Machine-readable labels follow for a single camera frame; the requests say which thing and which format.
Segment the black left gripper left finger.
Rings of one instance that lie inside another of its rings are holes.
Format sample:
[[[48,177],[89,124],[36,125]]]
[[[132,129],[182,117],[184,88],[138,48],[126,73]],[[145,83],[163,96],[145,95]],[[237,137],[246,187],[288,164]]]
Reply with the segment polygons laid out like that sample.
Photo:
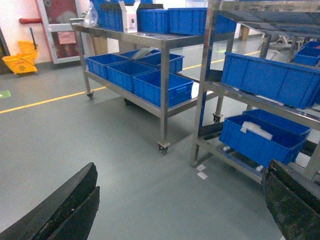
[[[100,204],[98,172],[90,162],[20,220],[2,240],[86,240]]]

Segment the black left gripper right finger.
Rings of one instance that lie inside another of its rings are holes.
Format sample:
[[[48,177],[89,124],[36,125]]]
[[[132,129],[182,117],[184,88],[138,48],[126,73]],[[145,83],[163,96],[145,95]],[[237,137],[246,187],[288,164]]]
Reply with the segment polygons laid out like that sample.
[[[271,160],[262,171],[266,206],[285,240],[320,238],[320,183]]]

